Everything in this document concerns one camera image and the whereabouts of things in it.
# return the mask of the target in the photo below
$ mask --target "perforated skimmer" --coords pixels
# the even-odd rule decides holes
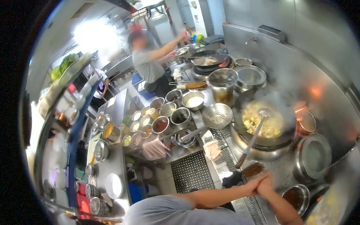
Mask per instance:
[[[207,107],[202,112],[202,119],[204,126],[196,129],[195,131],[181,137],[181,141],[185,142],[195,135],[199,134],[206,128],[220,129],[228,125],[233,119],[233,111],[231,108],[222,103],[215,103]]]

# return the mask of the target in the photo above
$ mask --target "person's arm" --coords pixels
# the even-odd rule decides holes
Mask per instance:
[[[109,78],[106,78],[106,79],[105,79],[104,92],[102,93],[102,96],[103,96],[103,97],[105,96],[105,93],[106,93],[106,91],[108,90],[109,83],[110,83]]]
[[[187,36],[186,34],[181,34],[179,35],[175,40],[173,40],[170,43],[167,43],[164,47],[162,47],[161,49],[158,50],[154,50],[151,52],[151,58],[153,60],[155,59],[159,59],[161,57],[166,56],[167,54],[169,54],[177,45],[178,42],[180,42],[181,40],[184,41],[188,41],[189,40],[189,36]]]
[[[189,202],[193,208],[215,208],[242,197],[253,196],[259,183],[267,177],[266,174],[249,181],[242,186],[227,189],[198,190],[186,194],[173,194]]]
[[[267,172],[267,177],[260,182],[256,190],[270,203],[279,223],[283,225],[303,224],[301,217],[297,214],[294,207],[275,192],[272,183],[272,175],[270,172]]]
[[[160,65],[164,64],[166,61],[169,60],[169,58],[171,57],[175,57],[176,56],[176,51],[172,51],[169,54],[167,54],[166,56],[162,57],[161,59],[158,59],[158,62]]]

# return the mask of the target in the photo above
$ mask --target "bright light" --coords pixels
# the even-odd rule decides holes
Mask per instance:
[[[115,31],[114,26],[105,24],[104,21],[85,21],[75,28],[74,39],[82,52],[99,50],[109,53],[119,45]]]

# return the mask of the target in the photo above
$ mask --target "wok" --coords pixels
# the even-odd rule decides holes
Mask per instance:
[[[296,116],[290,99],[285,95],[275,92],[271,88],[253,88],[241,94],[235,100],[233,114],[235,127],[238,134],[245,142],[249,143],[252,134],[247,132],[242,119],[242,111],[251,101],[265,101],[271,108],[279,112],[283,119],[281,135],[276,138],[258,136],[253,147],[261,150],[275,150],[290,144],[295,136]]]
[[[212,56],[212,59],[216,61],[212,65],[204,66],[203,64],[209,56]],[[192,64],[200,68],[206,69],[220,65],[228,58],[228,55],[227,55],[227,51],[223,49],[223,50],[205,50],[205,51],[197,52],[193,54],[191,57],[198,57],[196,59],[191,60]]]

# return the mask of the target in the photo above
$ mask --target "stir-fried food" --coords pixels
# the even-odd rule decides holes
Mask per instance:
[[[244,126],[247,129],[247,132],[254,134],[260,121],[261,115],[258,113],[258,110],[261,108],[269,108],[263,103],[252,101],[246,105],[242,112],[242,119]],[[265,138],[276,138],[281,134],[281,128],[283,125],[283,120],[281,114],[276,110],[269,108],[273,112],[273,116],[265,119],[259,135]]]

